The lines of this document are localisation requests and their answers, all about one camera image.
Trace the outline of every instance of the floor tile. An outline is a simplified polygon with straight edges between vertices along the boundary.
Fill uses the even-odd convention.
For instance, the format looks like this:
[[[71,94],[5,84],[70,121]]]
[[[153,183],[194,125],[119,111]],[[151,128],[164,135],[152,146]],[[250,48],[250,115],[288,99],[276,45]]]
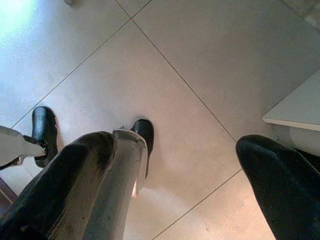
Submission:
[[[235,142],[133,22],[40,104],[56,115],[60,145],[153,122],[149,177],[130,203],[125,239],[152,239],[240,169]],[[15,129],[30,133],[30,122]]]
[[[146,5],[149,0],[117,0],[124,10],[132,17]]]
[[[134,21],[238,139],[320,68],[320,35],[278,0],[154,0]]]
[[[15,166],[1,170],[0,178],[16,195],[19,195],[33,177],[23,166]]]
[[[156,238],[190,239],[275,239],[243,171]]]
[[[113,0],[0,2],[0,124],[12,127],[118,30]]]

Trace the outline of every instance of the white shelf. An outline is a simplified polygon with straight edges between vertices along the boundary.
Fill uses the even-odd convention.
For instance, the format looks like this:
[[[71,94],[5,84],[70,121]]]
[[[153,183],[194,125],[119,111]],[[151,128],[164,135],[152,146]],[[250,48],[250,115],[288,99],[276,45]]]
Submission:
[[[320,132],[320,70],[267,114],[263,121]]]

